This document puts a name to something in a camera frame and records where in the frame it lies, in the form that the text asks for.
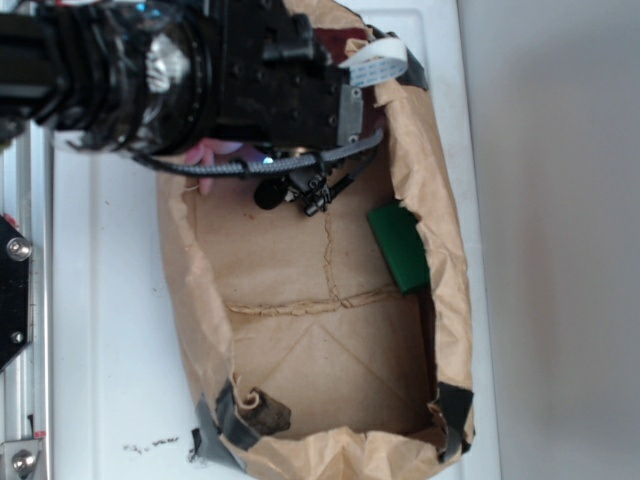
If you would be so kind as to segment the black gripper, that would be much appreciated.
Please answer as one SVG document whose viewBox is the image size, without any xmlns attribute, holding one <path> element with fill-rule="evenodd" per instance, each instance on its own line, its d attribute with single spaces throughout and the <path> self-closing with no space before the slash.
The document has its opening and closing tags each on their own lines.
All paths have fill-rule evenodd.
<svg viewBox="0 0 640 480">
<path fill-rule="evenodd" d="M 309 17 L 281 1 L 215 1 L 214 137 L 275 149 L 359 140 L 364 101 Z"/>
</svg>

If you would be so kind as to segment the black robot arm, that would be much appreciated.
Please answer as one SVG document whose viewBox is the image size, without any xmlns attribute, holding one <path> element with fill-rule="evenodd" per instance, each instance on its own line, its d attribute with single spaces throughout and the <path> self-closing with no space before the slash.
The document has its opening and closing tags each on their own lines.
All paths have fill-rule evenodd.
<svg viewBox="0 0 640 480">
<path fill-rule="evenodd" d="M 80 150 L 174 155 L 203 138 L 331 149 L 363 100 L 280 1 L 43 2 L 1 17 L 1 138 L 35 122 Z"/>
</svg>

